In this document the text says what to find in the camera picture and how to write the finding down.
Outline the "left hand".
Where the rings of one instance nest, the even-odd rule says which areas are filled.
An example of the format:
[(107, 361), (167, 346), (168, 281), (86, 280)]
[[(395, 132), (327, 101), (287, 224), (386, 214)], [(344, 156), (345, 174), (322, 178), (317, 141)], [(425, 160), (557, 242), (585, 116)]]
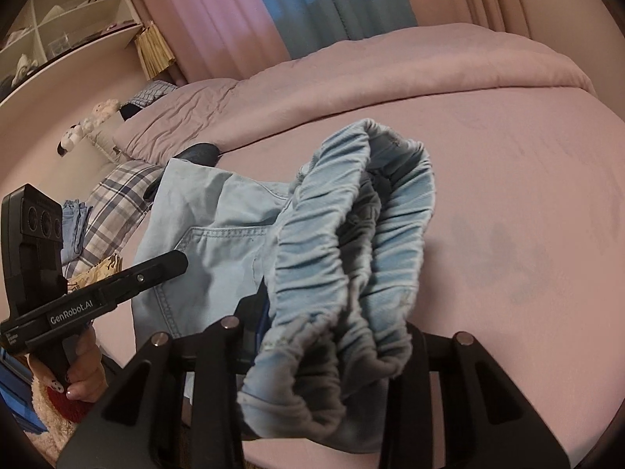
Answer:
[(36, 379), (50, 390), (64, 392), (69, 400), (97, 402), (106, 392), (108, 383), (102, 364), (102, 353), (97, 346), (92, 326), (77, 339), (75, 354), (76, 358), (66, 376), (67, 385), (62, 385), (53, 373), (31, 354), (28, 355), (28, 364)]

